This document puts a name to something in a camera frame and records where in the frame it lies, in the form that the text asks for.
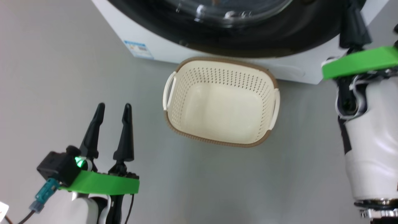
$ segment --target washing machine door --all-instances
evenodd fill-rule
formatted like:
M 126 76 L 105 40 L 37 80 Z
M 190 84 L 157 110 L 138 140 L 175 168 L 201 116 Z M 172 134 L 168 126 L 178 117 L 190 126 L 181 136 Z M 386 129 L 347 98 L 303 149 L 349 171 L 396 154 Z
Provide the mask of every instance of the washing machine door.
M 232 57 L 282 57 L 338 35 L 345 0 L 109 1 L 148 30 L 188 48 Z

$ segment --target perforated basket wall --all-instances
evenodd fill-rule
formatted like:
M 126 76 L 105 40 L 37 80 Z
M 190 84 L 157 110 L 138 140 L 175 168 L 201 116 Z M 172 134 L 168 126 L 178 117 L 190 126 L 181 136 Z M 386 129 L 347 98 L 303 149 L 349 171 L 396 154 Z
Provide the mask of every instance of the perforated basket wall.
M 189 90 L 204 83 L 212 84 L 212 86 L 216 84 L 233 87 L 236 90 L 248 90 L 261 98 L 261 122 L 252 143 L 242 144 L 202 138 L 191 134 L 195 130 L 184 129 L 183 116 Z M 270 123 L 273 116 L 277 116 L 274 114 L 275 89 L 277 88 L 275 78 L 263 67 L 227 59 L 191 58 L 181 63 L 176 69 L 171 100 L 165 111 L 166 121 L 175 132 L 189 138 L 221 145 L 252 147 L 262 143 L 270 134 Z

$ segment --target basket bottom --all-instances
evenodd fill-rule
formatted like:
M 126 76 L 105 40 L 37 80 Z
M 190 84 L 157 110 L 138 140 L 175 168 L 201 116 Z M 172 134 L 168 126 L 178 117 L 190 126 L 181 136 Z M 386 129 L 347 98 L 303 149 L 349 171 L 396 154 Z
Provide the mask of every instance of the basket bottom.
M 198 137 L 250 144 L 261 139 L 262 100 L 253 91 L 199 83 L 185 98 L 182 130 Z

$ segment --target basket handle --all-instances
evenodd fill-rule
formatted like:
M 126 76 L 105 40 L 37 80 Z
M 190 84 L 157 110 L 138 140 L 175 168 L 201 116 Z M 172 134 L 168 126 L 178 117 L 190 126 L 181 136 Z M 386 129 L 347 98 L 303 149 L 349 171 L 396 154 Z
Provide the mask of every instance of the basket handle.
M 275 126 L 276 119 L 278 118 L 278 113 L 279 113 L 279 108 L 281 106 L 281 94 L 279 93 L 279 89 L 276 88 L 275 90 L 275 107 L 274 107 L 274 113 L 272 115 L 272 120 L 271 124 L 269 125 L 269 130 L 272 130 L 273 127 Z
M 177 74 L 176 72 L 173 72 L 170 75 L 170 77 L 167 79 L 166 85 L 164 86 L 164 91 L 163 91 L 163 110 L 164 111 L 167 111 L 167 109 L 170 106 L 170 101 L 171 101 L 171 98 L 172 98 L 173 92 L 174 92 L 174 86 L 176 85 L 176 78 L 175 78 L 176 74 Z M 170 84 L 172 81 L 173 81 L 172 90 L 170 91 L 169 99 L 167 99 L 167 94 L 169 93 L 169 88 L 170 88 Z

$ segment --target cable connector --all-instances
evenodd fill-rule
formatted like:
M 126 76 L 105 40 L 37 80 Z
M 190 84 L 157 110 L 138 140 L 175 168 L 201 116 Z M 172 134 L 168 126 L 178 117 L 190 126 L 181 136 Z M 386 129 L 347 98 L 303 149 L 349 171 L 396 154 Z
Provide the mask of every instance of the cable connector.
M 48 178 L 47 182 L 36 194 L 36 200 L 29 206 L 29 209 L 35 213 L 40 213 L 44 204 L 60 187 L 59 182 L 54 178 Z

